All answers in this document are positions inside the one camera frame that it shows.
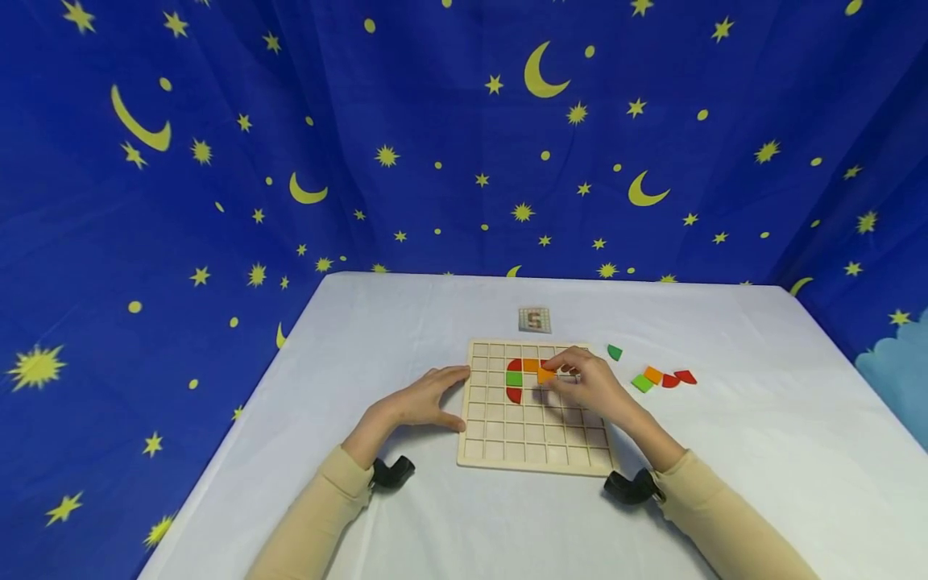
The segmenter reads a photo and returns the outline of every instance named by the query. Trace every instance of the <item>blue curtain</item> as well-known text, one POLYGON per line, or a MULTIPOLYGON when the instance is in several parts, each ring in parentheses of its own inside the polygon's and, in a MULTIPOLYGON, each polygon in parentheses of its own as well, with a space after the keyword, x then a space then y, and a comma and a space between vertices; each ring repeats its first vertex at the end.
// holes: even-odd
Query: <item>blue curtain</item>
POLYGON ((925 21, 7 3, 3 577, 137 574, 340 270, 780 284, 928 444, 925 21))

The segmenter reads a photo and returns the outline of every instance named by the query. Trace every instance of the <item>green puzzle piece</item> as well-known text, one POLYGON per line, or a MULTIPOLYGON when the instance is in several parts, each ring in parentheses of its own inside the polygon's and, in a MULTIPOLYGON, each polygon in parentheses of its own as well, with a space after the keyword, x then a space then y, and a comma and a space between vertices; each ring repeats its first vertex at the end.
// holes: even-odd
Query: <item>green puzzle piece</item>
POLYGON ((651 387, 654 386, 654 383, 648 380, 648 378, 644 375, 638 375, 632 379, 632 384, 635 385, 642 393, 647 393, 651 390, 651 387))

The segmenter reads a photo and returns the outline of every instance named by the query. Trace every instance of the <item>hand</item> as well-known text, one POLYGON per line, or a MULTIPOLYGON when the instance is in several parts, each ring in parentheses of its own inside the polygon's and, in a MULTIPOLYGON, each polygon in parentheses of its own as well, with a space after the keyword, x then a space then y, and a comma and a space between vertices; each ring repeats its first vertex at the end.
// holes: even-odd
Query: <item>hand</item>
POLYGON ((579 373, 578 383, 552 379, 545 386, 580 403, 623 431, 646 413, 619 384, 609 363, 582 348, 572 346, 548 360, 544 367, 552 371, 560 368, 574 375, 579 373))
POLYGON ((439 425, 453 431, 466 429, 464 419, 445 413, 438 404, 442 395, 470 376, 470 367, 433 368, 402 391, 397 391, 377 405, 388 409, 397 425, 439 425))

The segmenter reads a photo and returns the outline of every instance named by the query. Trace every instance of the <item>beige sleeve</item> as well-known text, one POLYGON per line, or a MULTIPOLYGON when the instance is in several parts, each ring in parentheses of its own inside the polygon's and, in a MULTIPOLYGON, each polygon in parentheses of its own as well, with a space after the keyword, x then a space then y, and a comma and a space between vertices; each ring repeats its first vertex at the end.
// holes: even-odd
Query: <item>beige sleeve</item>
POLYGON ((373 468, 362 470, 341 446, 290 508, 251 566, 246 580, 318 580, 342 531, 370 500, 373 468))
POLYGON ((687 451, 654 481, 661 509, 696 544, 722 580, 815 580, 818 576, 743 497, 687 451))

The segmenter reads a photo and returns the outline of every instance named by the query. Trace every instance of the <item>orange puzzle piece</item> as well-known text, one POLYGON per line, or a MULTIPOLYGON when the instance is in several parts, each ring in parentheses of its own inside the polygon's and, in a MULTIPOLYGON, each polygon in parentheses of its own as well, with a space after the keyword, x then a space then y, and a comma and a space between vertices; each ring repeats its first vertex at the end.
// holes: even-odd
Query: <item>orange puzzle piece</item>
POLYGON ((661 379, 664 378, 663 372, 661 372, 660 370, 654 367, 645 368, 644 372, 641 374, 644 375, 647 380, 650 380, 654 384, 661 384, 661 379))

